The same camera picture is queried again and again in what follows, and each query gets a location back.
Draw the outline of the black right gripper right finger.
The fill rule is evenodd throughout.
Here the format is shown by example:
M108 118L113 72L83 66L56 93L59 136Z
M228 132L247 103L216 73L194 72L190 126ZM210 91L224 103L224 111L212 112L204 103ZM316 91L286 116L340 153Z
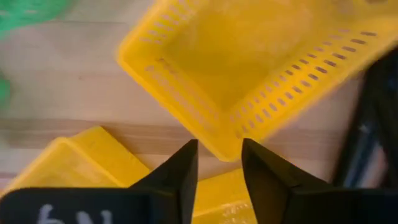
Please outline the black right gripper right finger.
M241 162L258 223L397 224L396 190L335 187L248 138Z

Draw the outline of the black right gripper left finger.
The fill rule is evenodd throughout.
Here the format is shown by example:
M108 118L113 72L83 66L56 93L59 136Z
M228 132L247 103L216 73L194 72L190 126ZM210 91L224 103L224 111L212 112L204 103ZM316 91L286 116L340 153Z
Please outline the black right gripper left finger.
M127 188L30 187L1 199L1 223L190 223L198 141Z

